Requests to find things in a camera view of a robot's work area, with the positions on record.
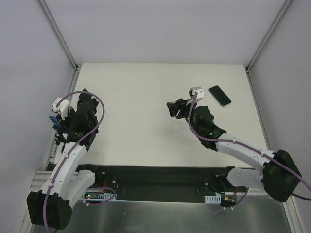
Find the black round-base phone stand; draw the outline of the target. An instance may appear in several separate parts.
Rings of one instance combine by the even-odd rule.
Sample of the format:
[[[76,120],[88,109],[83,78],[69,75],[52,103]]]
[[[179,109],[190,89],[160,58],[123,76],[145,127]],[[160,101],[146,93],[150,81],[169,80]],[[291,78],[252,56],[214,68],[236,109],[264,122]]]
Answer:
[[[60,132],[57,132],[56,134],[55,134],[55,143],[56,143],[56,145],[60,145],[61,143],[65,143],[66,142],[66,139],[65,139],[65,137],[63,136],[63,134],[62,133],[60,133]]]

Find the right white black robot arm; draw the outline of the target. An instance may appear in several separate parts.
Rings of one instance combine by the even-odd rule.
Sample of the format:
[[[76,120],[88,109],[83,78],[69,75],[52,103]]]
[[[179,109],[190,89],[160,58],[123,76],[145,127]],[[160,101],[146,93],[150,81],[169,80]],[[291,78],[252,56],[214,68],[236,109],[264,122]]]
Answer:
[[[288,152],[264,150],[239,141],[214,123],[208,106],[190,104],[184,99],[168,102],[166,106],[171,117],[186,120],[205,148],[230,155],[251,167],[233,166],[221,175],[219,187],[223,191],[228,192],[235,186],[251,187],[264,190],[279,202],[286,202],[294,193],[301,173]]]

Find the black folding phone stand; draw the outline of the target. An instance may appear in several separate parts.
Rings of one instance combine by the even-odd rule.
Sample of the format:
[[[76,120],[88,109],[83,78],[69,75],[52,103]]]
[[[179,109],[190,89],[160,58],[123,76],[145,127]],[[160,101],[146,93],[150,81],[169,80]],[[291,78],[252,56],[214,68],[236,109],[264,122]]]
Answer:
[[[96,113],[98,104],[99,102],[96,100],[96,98],[93,98],[86,89],[83,89],[83,93],[81,93],[78,97],[77,108],[79,109],[86,107]]]

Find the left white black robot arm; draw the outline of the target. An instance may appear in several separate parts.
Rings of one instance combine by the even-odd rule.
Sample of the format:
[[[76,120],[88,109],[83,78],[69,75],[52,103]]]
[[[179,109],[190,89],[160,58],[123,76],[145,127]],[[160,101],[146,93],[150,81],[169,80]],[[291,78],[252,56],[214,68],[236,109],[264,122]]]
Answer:
[[[85,191],[99,188],[100,174],[89,170],[74,173],[93,143],[102,119],[96,112],[101,99],[80,97],[77,110],[69,121],[67,138],[59,163],[38,191],[31,191],[26,199],[30,221],[34,225],[63,230],[67,227],[72,210]]]

